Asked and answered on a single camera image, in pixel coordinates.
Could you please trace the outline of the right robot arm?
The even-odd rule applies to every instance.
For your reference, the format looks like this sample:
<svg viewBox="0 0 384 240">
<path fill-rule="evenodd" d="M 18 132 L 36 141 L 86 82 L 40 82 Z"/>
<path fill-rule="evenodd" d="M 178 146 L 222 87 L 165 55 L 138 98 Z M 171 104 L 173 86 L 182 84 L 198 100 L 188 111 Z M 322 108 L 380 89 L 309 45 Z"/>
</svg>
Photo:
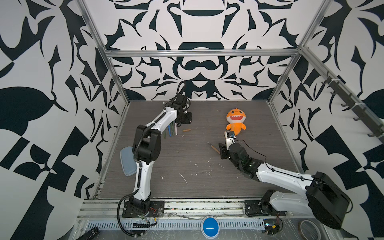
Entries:
<svg viewBox="0 0 384 240">
<path fill-rule="evenodd" d="M 266 213 L 295 212 L 312 215 L 323 225 L 339 230 L 348 208 L 353 208 L 349 196 L 331 178 L 321 172 L 300 174 L 274 167 L 266 161 L 252 158 L 239 143 L 219 144 L 222 159 L 228 159 L 247 179 L 276 185 L 290 193 L 266 192 L 261 209 Z"/>
</svg>

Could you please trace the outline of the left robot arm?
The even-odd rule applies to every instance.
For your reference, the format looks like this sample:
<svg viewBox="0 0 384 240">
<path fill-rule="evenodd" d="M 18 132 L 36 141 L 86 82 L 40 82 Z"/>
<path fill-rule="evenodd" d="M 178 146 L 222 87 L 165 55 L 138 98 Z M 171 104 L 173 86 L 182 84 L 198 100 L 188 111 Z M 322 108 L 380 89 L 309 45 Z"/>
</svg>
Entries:
<svg viewBox="0 0 384 240">
<path fill-rule="evenodd" d="M 163 104 L 161 113 L 146 125 L 136 128 L 134 143 L 129 149 L 128 159 L 136 164 L 136 181 L 133 193 L 126 197 L 129 207 L 137 214 L 146 214 L 150 208 L 151 177 L 154 162 L 161 153 L 162 133 L 171 125 L 177 127 L 192 122 L 188 111 L 191 103 L 187 96 L 175 95 Z"/>
</svg>

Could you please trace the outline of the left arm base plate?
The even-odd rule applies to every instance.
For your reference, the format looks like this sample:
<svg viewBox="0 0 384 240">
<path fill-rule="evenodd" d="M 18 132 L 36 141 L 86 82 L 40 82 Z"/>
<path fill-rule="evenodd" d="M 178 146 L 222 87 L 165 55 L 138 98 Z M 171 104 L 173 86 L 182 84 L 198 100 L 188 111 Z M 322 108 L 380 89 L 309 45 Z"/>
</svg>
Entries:
<svg viewBox="0 0 384 240">
<path fill-rule="evenodd" d="M 128 201 L 124 203 L 123 218 L 136 218 L 136 217 L 148 217 L 156 218 L 160 217 L 164 213 L 165 202 L 164 201 Z"/>
</svg>

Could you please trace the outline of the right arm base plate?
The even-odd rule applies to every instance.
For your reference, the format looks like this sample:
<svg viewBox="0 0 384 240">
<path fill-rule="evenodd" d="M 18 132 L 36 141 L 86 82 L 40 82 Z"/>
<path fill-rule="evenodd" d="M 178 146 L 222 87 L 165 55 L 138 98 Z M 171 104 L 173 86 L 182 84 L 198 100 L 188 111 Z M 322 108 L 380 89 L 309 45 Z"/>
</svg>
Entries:
<svg viewBox="0 0 384 240">
<path fill-rule="evenodd" d="M 245 214 L 248 217 L 286 216 L 286 212 L 279 212 L 269 202 L 262 200 L 246 200 Z"/>
</svg>

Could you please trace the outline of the blue pen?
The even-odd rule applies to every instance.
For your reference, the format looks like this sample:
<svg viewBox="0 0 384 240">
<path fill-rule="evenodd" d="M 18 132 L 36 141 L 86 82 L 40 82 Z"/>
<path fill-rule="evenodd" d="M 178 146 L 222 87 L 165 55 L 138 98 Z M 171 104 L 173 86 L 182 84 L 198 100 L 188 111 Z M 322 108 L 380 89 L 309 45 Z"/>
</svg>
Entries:
<svg viewBox="0 0 384 240">
<path fill-rule="evenodd" d="M 168 125 L 168 132 L 169 132 L 169 137 L 171 137 L 172 136 L 171 125 Z"/>
</svg>

